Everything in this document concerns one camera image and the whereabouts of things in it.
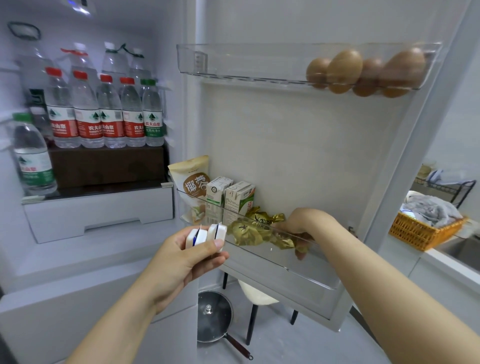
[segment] brown box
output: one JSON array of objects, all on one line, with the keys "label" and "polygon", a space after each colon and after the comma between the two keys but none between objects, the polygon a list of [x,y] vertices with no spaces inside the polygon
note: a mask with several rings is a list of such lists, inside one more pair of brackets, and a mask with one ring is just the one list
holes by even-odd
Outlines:
[{"label": "brown box", "polygon": [[59,188],[105,183],[166,182],[162,146],[133,148],[49,148]]}]

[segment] towel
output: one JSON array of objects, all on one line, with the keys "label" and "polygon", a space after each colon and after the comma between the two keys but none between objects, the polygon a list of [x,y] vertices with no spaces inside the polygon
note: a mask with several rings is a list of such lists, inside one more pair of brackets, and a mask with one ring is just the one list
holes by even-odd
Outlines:
[{"label": "towel", "polygon": [[438,197],[425,195],[410,195],[400,208],[400,211],[411,211],[415,219],[436,229],[454,223],[463,218],[455,206]]}]

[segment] milk carton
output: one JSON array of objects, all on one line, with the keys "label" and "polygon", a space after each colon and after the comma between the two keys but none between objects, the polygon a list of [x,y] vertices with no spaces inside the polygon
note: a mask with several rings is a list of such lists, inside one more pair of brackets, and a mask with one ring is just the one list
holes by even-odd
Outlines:
[{"label": "milk carton", "polygon": [[225,193],[223,224],[230,225],[239,215],[245,215],[253,207],[254,194],[255,185],[245,181],[228,187]]},{"label": "milk carton", "polygon": [[233,185],[233,180],[227,177],[217,177],[207,184],[207,224],[218,224],[223,220],[225,192]]}]

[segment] white chair seat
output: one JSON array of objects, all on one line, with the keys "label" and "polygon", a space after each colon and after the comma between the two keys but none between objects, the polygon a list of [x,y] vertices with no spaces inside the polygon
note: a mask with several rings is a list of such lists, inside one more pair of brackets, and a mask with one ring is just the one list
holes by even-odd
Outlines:
[{"label": "white chair seat", "polygon": [[241,280],[239,280],[239,283],[245,296],[247,296],[247,298],[251,301],[251,303],[257,306],[265,306],[268,304],[273,304],[278,302],[275,298],[272,298],[266,295],[265,293],[259,291],[258,289],[252,286],[249,286],[248,284],[246,284],[245,282],[242,282]]}]

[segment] egg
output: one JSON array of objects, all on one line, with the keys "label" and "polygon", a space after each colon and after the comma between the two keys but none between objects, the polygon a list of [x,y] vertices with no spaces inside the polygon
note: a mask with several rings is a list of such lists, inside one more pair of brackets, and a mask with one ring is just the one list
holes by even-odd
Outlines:
[{"label": "egg", "polygon": [[329,58],[315,58],[307,67],[306,78],[308,82],[314,83],[313,87],[327,87],[327,67],[330,63]]},{"label": "egg", "polygon": [[420,48],[414,47],[394,55],[380,72],[379,86],[385,87],[382,90],[383,95],[390,98],[399,97],[405,95],[410,88],[419,87],[425,66],[425,55]]},{"label": "egg", "polygon": [[327,67],[327,83],[330,91],[334,94],[343,94],[350,90],[358,81],[362,67],[362,57],[358,51],[346,49],[338,53]]},{"label": "egg", "polygon": [[383,68],[380,58],[368,58],[363,61],[360,78],[353,86],[353,93],[360,97],[373,95],[378,89],[378,76]]}]

